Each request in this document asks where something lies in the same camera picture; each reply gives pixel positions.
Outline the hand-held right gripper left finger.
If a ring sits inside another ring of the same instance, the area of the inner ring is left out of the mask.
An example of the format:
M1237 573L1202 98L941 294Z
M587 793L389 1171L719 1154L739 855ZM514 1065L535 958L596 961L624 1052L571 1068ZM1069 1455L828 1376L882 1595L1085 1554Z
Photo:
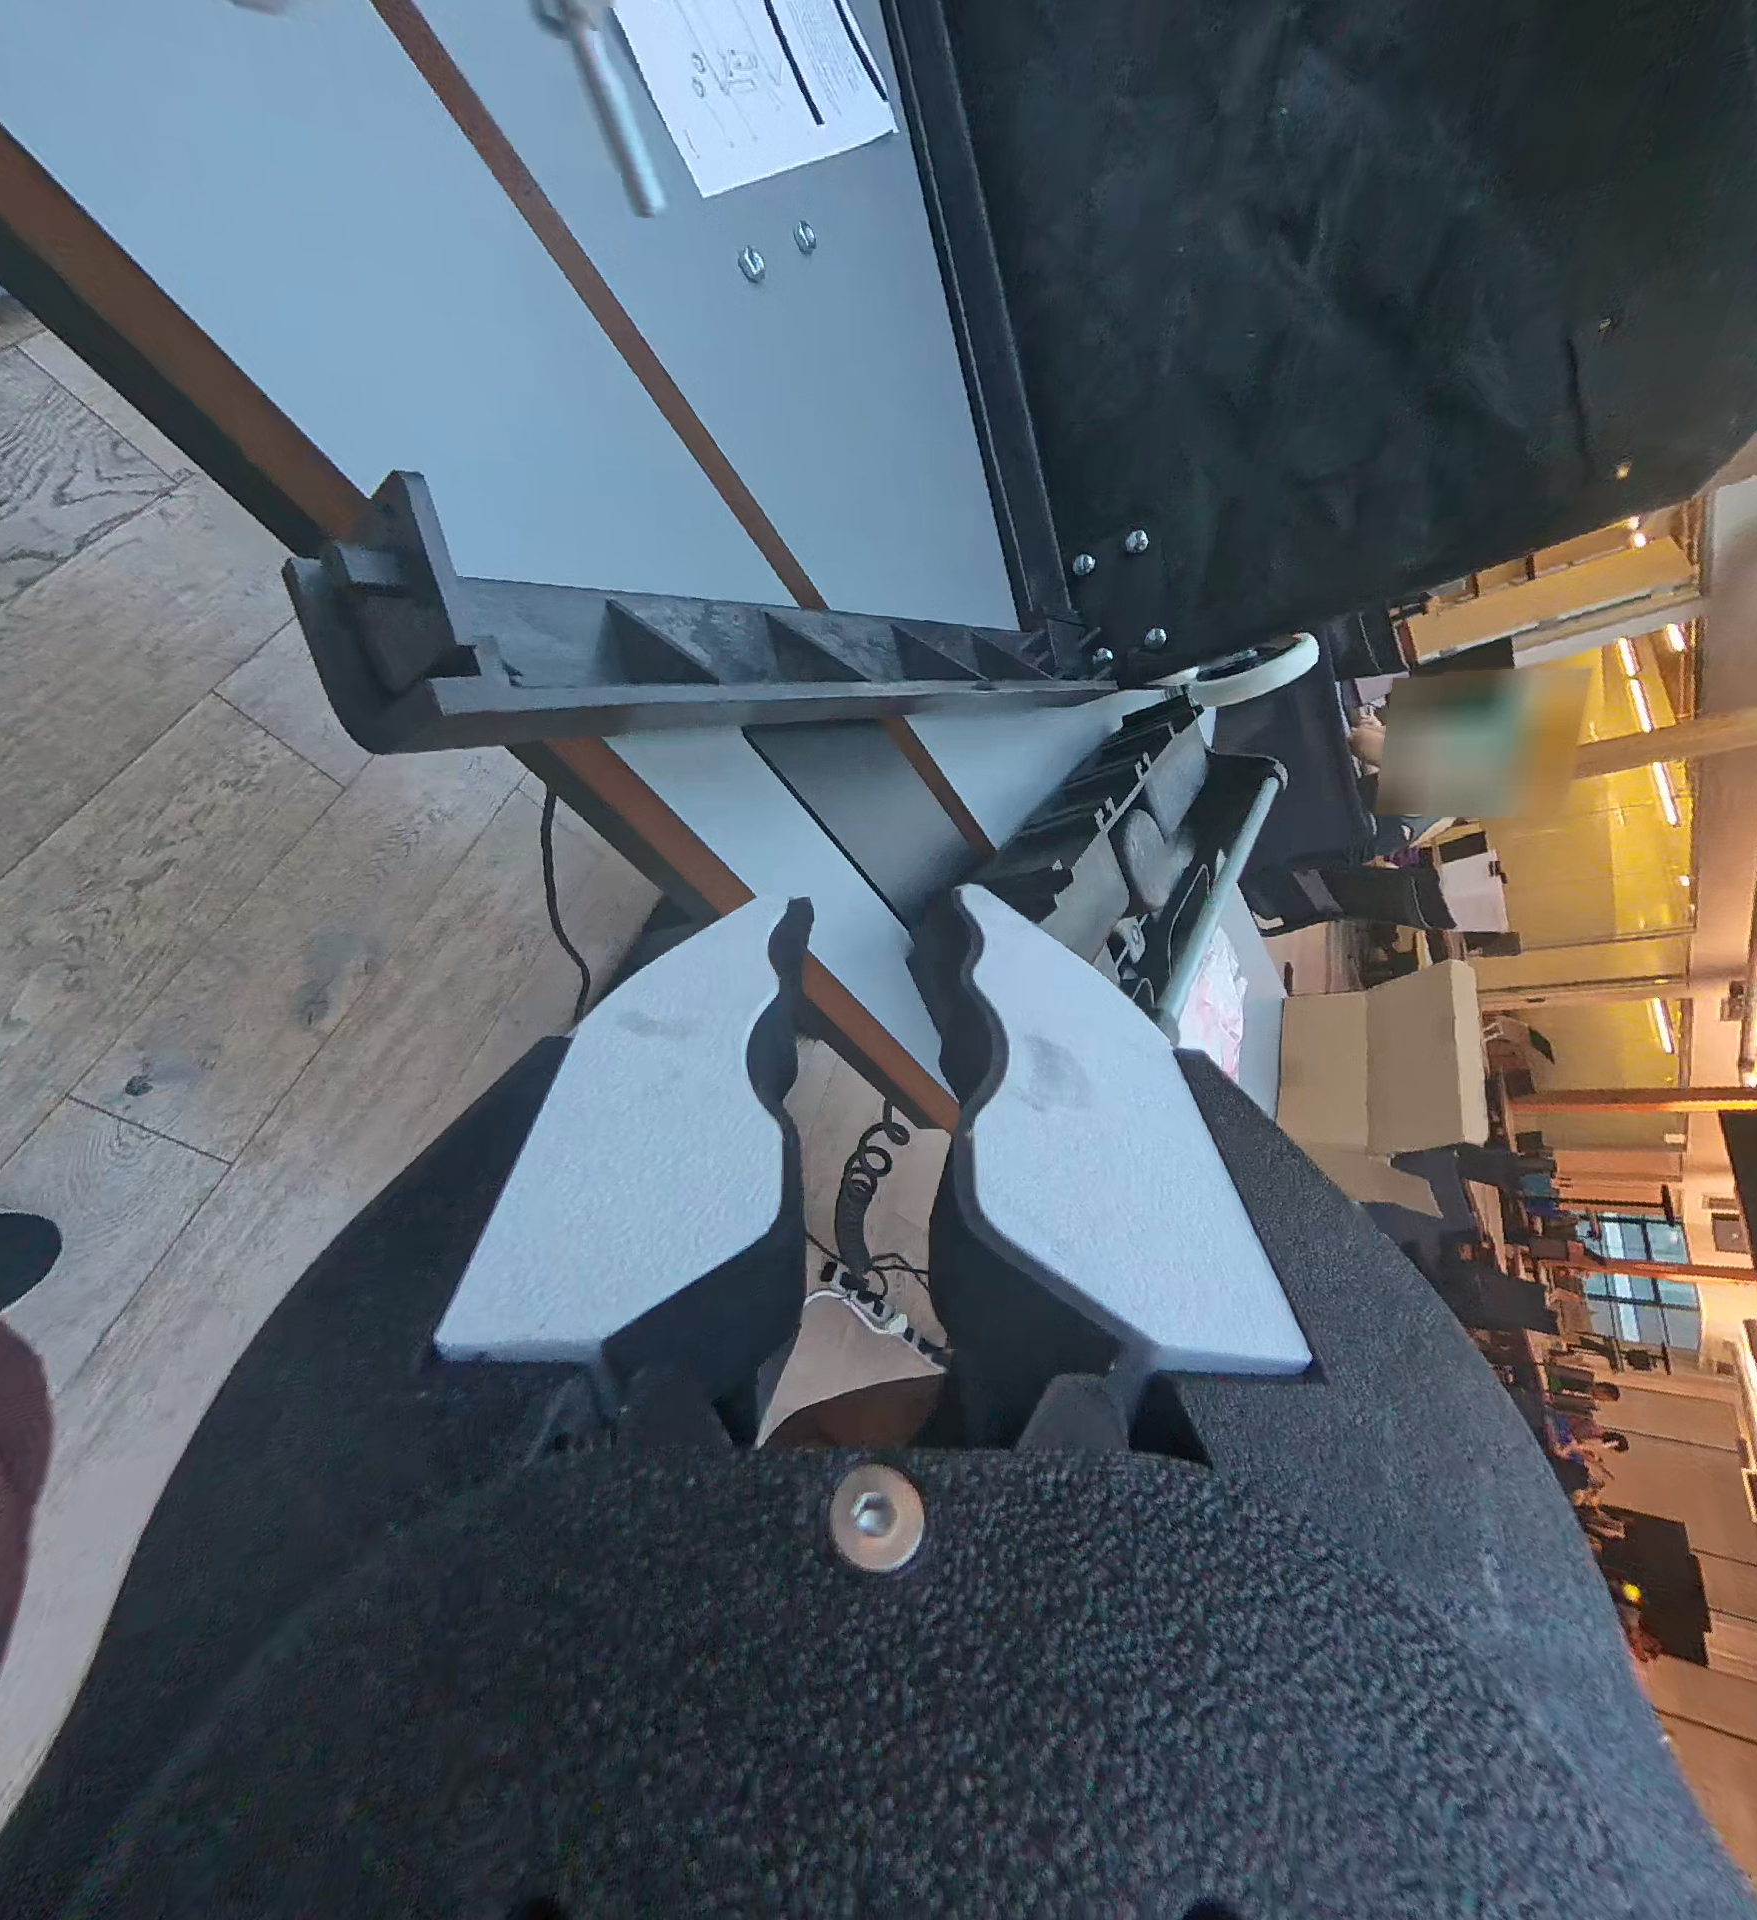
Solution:
M673 1367L751 1402L808 1254L788 1092L812 899L751 899L577 1027L435 1330L444 1360Z

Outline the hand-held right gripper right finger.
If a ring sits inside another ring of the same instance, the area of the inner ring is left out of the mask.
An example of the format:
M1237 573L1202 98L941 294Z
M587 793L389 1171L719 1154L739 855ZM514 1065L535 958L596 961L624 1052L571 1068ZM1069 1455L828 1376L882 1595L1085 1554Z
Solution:
M1061 1378L1133 1413L1152 1380L1297 1380L1312 1349L1175 1042L983 884L921 927L915 974L959 1096L933 1300L970 1420Z

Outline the black plastic cart leg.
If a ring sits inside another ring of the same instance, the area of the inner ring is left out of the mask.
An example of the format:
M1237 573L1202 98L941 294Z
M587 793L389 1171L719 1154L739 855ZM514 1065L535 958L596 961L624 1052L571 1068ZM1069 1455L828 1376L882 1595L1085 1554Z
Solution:
M329 708L376 755L1078 708L1118 691L1074 627L463 575L426 477L404 470L348 540L289 558L283 576Z

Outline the black plastic cart shelf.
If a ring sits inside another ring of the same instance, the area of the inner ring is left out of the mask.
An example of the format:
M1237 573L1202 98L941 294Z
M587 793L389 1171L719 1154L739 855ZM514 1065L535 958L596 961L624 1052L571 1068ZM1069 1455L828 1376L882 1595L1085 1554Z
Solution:
M1757 1L885 11L1069 675L1404 607L1757 433Z

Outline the metal bolt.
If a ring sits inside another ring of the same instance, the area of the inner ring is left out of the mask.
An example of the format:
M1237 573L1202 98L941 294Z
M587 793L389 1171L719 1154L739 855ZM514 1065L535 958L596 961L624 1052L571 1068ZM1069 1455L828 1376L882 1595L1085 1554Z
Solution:
M627 204L641 220L661 218L668 210L666 183L617 60L615 4L533 1L530 10L543 29L570 46L586 100L626 188Z

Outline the clear plastic bag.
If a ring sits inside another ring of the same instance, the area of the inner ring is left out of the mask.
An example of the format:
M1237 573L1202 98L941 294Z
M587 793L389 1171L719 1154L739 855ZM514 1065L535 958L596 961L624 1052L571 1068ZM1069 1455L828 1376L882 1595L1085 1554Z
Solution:
M1237 1076L1246 1051L1247 996L1250 980L1234 944L1219 930L1211 936L1178 1007L1178 1049L1198 1052L1227 1076Z

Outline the beige cardboard box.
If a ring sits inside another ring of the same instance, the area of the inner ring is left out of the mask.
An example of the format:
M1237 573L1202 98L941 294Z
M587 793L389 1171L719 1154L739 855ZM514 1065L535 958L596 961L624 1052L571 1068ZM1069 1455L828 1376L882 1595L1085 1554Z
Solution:
M1392 1160L1492 1132L1475 972L1446 959L1380 985L1291 996L1276 1120L1304 1146Z

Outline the white caster wheel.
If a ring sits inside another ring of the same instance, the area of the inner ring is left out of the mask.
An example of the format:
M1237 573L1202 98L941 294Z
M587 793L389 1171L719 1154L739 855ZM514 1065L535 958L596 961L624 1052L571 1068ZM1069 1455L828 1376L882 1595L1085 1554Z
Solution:
M1319 641L1310 630L1204 660L1157 677L1155 689L1184 694L1196 708L1242 708L1305 677L1319 666Z

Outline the white instruction sheet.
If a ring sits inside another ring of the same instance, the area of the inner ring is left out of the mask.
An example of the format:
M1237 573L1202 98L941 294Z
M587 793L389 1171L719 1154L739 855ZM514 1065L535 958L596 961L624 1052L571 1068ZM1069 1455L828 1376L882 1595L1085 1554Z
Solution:
M898 129L851 1L620 1L614 16L704 200Z

